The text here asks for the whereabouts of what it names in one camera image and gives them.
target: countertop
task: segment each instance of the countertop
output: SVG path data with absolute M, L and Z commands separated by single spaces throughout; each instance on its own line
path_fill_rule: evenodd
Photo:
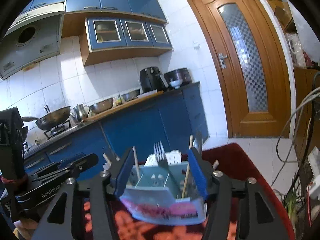
M 196 85 L 199 85 L 200 84 L 200 81 L 199 82 L 195 82 L 195 83 L 191 83 L 191 84 L 188 84 L 188 85 L 185 85 L 183 87 L 180 87 L 178 89 L 172 89 L 172 90 L 169 90 L 169 91 L 166 91 L 166 92 L 157 92 L 156 94 L 152 94 L 152 95 L 149 95 L 149 96 L 145 96 L 145 97 L 142 97 L 142 98 L 137 98 L 137 99 L 134 99 L 134 100 L 131 100 L 127 103 L 124 103 L 122 105 L 119 105 L 119 106 L 116 106 L 116 107 L 113 107 L 109 110 L 106 110 L 100 114 L 96 114 L 94 116 L 91 116 L 89 118 L 87 118 L 85 120 L 85 122 L 82 122 L 82 123 L 79 123 L 78 125 L 52 137 L 50 140 L 45 140 L 45 141 L 42 141 L 37 147 L 34 147 L 32 148 L 31 150 L 29 150 L 28 152 L 25 153 L 24 155 L 24 159 L 28 159 L 30 158 L 31 156 L 33 156 L 34 154 L 40 152 L 41 150 L 43 150 L 44 148 L 46 148 L 47 146 L 59 141 L 60 139 L 68 136 L 69 134 L 72 134 L 90 124 L 93 124 L 107 116 L 110 116 L 112 114 L 115 114 L 115 113 L 118 113 L 119 111 L 124 111 L 125 109 L 129 109 L 131 106 L 134 106 L 134 105 L 137 105 L 139 103 L 143 103 L 143 102 L 146 102 L 146 101 L 149 101 L 153 98 L 162 98 L 162 97 L 165 97 L 165 96 L 168 96 L 168 95 L 173 95 L 173 94 L 176 94 L 176 93 L 179 93 L 180 91 L 182 91 L 183 89 L 186 89 L 188 87 L 192 87 L 192 86 L 196 86 Z

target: white bowl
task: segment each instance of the white bowl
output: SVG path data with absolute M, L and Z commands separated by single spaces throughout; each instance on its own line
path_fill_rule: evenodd
M 178 89 L 182 84 L 182 79 L 178 79 L 175 81 L 170 82 L 170 86 L 172 86 L 174 89 Z

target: door frame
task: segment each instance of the door frame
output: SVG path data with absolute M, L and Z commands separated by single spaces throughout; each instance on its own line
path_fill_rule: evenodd
M 217 71 L 217 75 L 218 75 L 218 79 L 219 79 L 219 83 L 220 83 L 220 87 L 221 87 L 221 92 L 222 92 L 222 97 L 223 97 L 223 103 L 224 103 L 224 108 L 225 108 L 225 112 L 226 112 L 226 119 L 227 119 L 227 129 L 228 129 L 228 137 L 231 138 L 233 137 L 233 128 L 232 128 L 232 116 L 231 116 L 231 110 L 230 110 L 230 104 L 229 104 L 229 97 L 228 97 L 228 93 L 227 93 L 227 87 L 223 78 L 223 74 L 222 74 L 222 69 L 220 67 L 220 61 L 218 58 L 218 54 L 217 51 L 214 48 L 214 45 L 212 43 L 210 34 L 207 30 L 207 27 L 204 23 L 204 20 L 202 19 L 195 3 L 194 0 L 187 0 L 187 2 L 189 3 L 193 13 L 196 16 L 196 19 L 203 31 L 204 37 L 207 41 L 216 71 Z M 277 50 L 279 52 L 279 57 L 280 57 L 280 61 L 281 61 L 281 66 L 282 66 L 282 70 L 284 73 L 284 85 L 285 85 L 285 90 L 286 90 L 286 102 L 284 103 L 284 111 L 286 112 L 286 120 L 289 119 L 290 114 L 291 114 L 291 94 L 290 94 L 290 83 L 289 83 L 289 73 L 288 73 L 288 67 L 286 64 L 286 60 L 285 60 L 285 56 L 284 56 L 284 51 L 282 49 L 280 40 L 279 40 L 279 36 L 276 33 L 276 29 L 267 13 L 267 11 L 265 10 L 265 8 L 263 7 L 262 3 L 260 2 L 260 0 L 254 0 L 254 2 L 257 4 L 258 8 L 260 9 L 261 13 L 263 14 L 270 30 L 271 33 L 273 35 L 274 41 L 276 43 L 276 47 Z M 289 137 L 289 129 L 286 129 L 285 133 L 284 133 L 284 137 L 288 138 Z

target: metal kettle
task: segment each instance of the metal kettle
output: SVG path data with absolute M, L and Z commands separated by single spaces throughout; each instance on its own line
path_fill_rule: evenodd
M 77 104 L 74 108 L 71 109 L 70 115 L 75 122 L 82 122 L 88 117 L 88 113 L 84 109 L 83 104 Z

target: stove burner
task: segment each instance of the stove burner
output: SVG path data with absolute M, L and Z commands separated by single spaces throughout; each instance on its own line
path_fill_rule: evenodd
M 50 138 L 52 138 L 53 136 L 62 133 L 63 131 L 67 130 L 71 128 L 71 122 L 70 120 L 67 120 L 59 125 L 57 125 L 56 127 L 52 128 L 51 130 L 47 130 L 44 132 L 44 135 L 47 137 L 47 140 L 49 140 Z

